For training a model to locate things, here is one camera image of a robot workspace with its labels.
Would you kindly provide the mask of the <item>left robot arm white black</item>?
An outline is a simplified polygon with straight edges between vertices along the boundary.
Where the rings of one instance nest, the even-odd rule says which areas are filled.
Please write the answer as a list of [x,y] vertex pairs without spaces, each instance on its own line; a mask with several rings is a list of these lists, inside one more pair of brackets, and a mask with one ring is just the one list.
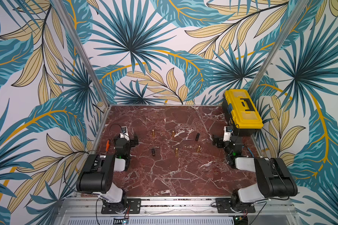
[[97,195],[102,200],[102,213],[129,213],[125,191],[113,182],[115,172],[124,172],[131,163],[131,148],[139,144],[136,134],[132,139],[120,135],[114,139],[115,154],[90,154],[76,182],[77,192]]

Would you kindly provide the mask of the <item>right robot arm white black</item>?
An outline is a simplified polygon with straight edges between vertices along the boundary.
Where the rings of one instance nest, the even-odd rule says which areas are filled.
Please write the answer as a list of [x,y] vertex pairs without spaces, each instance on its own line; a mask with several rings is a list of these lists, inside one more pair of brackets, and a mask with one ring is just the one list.
[[260,201],[288,200],[298,194],[298,187],[281,158],[242,156],[241,137],[213,136],[213,145],[224,149],[227,164],[236,170],[255,173],[256,183],[233,191],[230,198],[217,198],[218,213],[254,213]]

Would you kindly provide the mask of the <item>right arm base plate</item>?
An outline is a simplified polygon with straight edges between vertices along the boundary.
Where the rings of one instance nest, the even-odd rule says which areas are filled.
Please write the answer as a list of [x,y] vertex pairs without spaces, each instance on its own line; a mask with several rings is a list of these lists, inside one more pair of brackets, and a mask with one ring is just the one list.
[[242,203],[231,198],[216,198],[215,206],[218,213],[255,213],[253,203]]

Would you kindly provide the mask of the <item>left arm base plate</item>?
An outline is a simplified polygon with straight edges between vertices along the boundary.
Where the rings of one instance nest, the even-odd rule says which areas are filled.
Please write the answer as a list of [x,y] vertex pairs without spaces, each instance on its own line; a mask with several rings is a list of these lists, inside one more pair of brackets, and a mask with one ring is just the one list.
[[103,201],[101,214],[140,214],[141,199],[140,198],[129,198],[122,199],[119,203],[107,203]]

